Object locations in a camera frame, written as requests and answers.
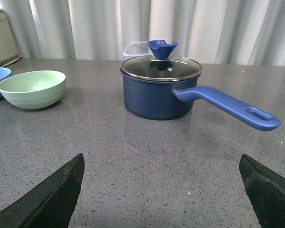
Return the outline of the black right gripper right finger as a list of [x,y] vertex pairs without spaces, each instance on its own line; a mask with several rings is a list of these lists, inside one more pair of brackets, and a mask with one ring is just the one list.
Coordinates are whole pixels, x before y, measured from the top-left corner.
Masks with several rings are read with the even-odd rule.
[[247,154],[239,171],[261,227],[285,228],[285,178]]

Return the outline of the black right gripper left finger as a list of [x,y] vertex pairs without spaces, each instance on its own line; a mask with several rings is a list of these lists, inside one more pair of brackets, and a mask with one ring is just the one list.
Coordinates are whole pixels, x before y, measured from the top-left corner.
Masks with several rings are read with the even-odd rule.
[[79,153],[40,184],[0,211],[0,228],[67,228],[85,170]]

